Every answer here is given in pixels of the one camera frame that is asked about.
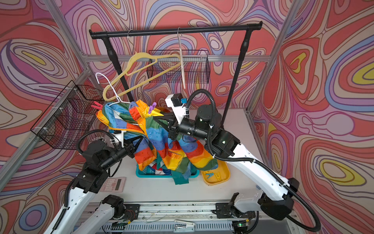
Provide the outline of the purple clothespin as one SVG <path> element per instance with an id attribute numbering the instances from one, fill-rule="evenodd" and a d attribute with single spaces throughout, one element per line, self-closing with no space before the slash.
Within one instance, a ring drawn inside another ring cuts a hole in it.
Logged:
<path id="1" fill-rule="evenodd" d="M 152 111 L 156 108 L 157 103 L 153 102 L 151 106 L 149 106 L 148 114 L 150 115 Z"/>

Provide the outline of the multicolour patchwork jacket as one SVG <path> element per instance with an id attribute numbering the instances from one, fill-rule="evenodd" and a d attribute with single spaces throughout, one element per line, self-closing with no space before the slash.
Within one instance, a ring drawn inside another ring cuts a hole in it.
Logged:
<path id="1" fill-rule="evenodd" d="M 164 166 L 171 171 L 191 175 L 197 171 L 210 171 L 218 167 L 218 162 L 197 139 L 179 135 L 176 140 L 168 137 L 168 132 L 153 117 L 168 113 L 164 108 L 155 108 L 149 115 L 149 106 L 141 101 L 130 104 L 111 105 L 108 102 L 96 117 L 110 130 L 121 131 L 118 139 L 126 140 L 143 136 L 135 153 L 135 160 L 140 170 L 147 166 L 160 169 Z"/>

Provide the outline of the white wire hanger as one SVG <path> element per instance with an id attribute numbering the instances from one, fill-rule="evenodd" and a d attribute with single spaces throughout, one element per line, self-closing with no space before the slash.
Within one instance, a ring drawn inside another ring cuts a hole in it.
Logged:
<path id="1" fill-rule="evenodd" d="M 104 74 L 99 73 L 99 72 L 95 73 L 95 79 L 96 79 L 96 82 L 97 82 L 98 84 L 100 84 L 99 77 L 103 77 L 103 78 L 108 82 L 108 85 L 110 86 L 110 88 L 112 89 L 112 91 L 113 91 L 113 93 L 114 93 L 114 95 L 115 95 L 115 97 L 116 97 L 116 100 L 117 100 L 117 101 L 114 101 L 112 104 L 110 104 L 110 106 L 111 106 L 111 105 L 114 105 L 114 104 L 119 104 L 119 103 L 127 103 L 127 104 L 130 104 L 130 102 L 124 101 L 124 100 L 123 100 L 123 99 L 122 99 L 122 98 L 117 94 L 115 88 L 111 85 L 111 82 L 110 82 L 110 80 L 108 79 L 107 76 L 105 76 Z"/>

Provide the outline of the red clothespin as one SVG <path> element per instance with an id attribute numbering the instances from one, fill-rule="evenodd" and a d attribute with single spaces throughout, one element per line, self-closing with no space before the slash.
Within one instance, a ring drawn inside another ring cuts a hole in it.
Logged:
<path id="1" fill-rule="evenodd" d="M 93 104 L 91 105 L 92 108 L 96 109 L 96 110 L 102 110 L 103 109 L 103 105 L 100 104 L 99 102 L 96 102 L 94 101 Z"/>

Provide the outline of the silver hook hanger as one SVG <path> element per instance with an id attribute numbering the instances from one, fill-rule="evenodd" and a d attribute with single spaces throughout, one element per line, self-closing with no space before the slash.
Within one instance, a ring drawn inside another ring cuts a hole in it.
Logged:
<path id="1" fill-rule="evenodd" d="M 181 43 L 181 34 L 180 34 L 181 27 L 177 29 L 177 38 L 179 43 L 179 55 L 180 55 L 180 65 L 181 65 L 181 77 L 182 77 L 182 86 L 183 89 L 186 89 L 186 77 L 185 77 L 185 69 L 184 69 L 184 60 L 183 60 L 183 50 L 182 50 L 182 43 Z"/>

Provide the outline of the teal green jacket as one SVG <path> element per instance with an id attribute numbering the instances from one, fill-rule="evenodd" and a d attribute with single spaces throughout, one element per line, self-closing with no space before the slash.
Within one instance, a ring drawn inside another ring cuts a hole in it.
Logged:
<path id="1" fill-rule="evenodd" d="M 189 184 L 189 178 L 191 176 L 191 172 L 186 171 L 185 173 L 180 173 L 177 171 L 172 171 L 171 176 L 173 178 L 175 185 Z"/>

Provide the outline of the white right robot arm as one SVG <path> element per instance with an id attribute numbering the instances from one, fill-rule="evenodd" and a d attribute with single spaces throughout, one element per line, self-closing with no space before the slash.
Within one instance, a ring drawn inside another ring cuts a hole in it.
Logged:
<path id="1" fill-rule="evenodd" d="M 227 112 L 218 112 L 208 90 L 198 89 L 188 98 L 180 93 L 168 95 L 166 105 L 172 112 L 154 117 L 154 120 L 166 130 L 170 139 L 204 140 L 205 149 L 213 158 L 234 166 L 260 187 L 262 193 L 257 204 L 263 213 L 275 220 L 288 219 L 306 231 L 316 233 L 321 230 L 316 212 L 297 194 L 300 183 L 295 178 L 274 172 L 224 128 Z M 314 226 L 307 226 L 291 216 L 295 201 L 310 213 Z"/>

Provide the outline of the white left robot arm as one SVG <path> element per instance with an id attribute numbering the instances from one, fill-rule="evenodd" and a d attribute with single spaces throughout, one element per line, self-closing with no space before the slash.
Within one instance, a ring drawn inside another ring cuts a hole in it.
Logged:
<path id="1" fill-rule="evenodd" d="M 103 133 L 112 146 L 103 140 L 91 142 L 86 150 L 81 148 L 83 141 L 91 134 Z M 119 138 L 104 130 L 91 130 L 84 134 L 76 144 L 76 150 L 85 158 L 81 172 L 67 185 L 63 206 L 45 230 L 46 234 L 94 234 L 109 220 L 116 226 L 127 226 L 138 218 L 139 205 L 125 205 L 123 198 L 116 195 L 105 197 L 95 212 L 77 229 L 75 225 L 86 207 L 110 176 L 110 168 L 121 165 L 123 158 L 135 157 L 135 152 L 144 139 L 135 136 L 130 139 Z"/>

